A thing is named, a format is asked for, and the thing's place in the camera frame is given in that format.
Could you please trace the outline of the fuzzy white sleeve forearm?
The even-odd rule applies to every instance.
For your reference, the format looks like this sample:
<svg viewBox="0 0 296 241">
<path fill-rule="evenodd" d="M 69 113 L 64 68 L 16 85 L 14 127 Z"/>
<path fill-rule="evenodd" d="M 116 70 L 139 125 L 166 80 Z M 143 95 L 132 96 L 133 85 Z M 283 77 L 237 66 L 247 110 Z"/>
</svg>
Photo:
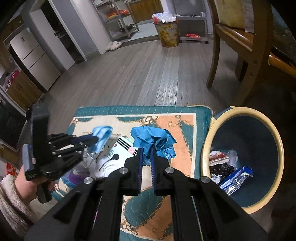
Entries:
<svg viewBox="0 0 296 241">
<path fill-rule="evenodd" d="M 27 231 L 39 218 L 18 196 L 15 180 L 12 175 L 7 175 L 1 180 L 1 231 L 12 240 L 23 240 Z"/>
</svg>

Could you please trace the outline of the person's left hand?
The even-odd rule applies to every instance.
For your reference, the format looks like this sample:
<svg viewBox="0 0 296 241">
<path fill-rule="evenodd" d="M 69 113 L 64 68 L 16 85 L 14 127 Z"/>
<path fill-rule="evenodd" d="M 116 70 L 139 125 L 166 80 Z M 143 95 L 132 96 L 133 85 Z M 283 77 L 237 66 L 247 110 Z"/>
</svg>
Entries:
<svg viewBox="0 0 296 241">
<path fill-rule="evenodd" d="M 25 177 L 24 166 L 21 166 L 18 176 L 14 181 L 16 193 L 20 200 L 28 206 L 30 202 L 37 198 L 37 186 L 48 180 L 45 177 L 39 177 L 31 181 L 27 181 Z"/>
</svg>

